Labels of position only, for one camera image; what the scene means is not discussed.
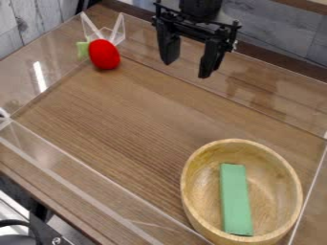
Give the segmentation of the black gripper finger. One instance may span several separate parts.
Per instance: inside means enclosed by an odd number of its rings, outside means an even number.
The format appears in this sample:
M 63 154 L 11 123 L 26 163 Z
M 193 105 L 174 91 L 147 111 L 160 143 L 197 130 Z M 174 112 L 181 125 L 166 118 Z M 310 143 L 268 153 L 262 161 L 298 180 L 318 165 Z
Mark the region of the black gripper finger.
M 222 42 L 210 38 L 205 41 L 204 54 L 200 58 L 198 73 L 200 78 L 208 78 L 220 67 L 224 57 Z
M 156 23 L 157 42 L 162 63 L 169 65 L 180 55 L 180 36 L 161 20 Z

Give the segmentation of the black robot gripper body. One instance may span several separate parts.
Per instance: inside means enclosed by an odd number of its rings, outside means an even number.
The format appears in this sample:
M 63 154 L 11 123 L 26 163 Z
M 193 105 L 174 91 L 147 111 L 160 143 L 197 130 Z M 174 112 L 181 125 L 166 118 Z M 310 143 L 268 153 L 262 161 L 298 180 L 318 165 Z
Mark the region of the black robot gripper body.
M 224 52 L 234 50 L 241 23 L 224 13 L 222 0 L 154 0 L 153 5 L 161 46 L 184 36 L 198 42 L 217 39 Z

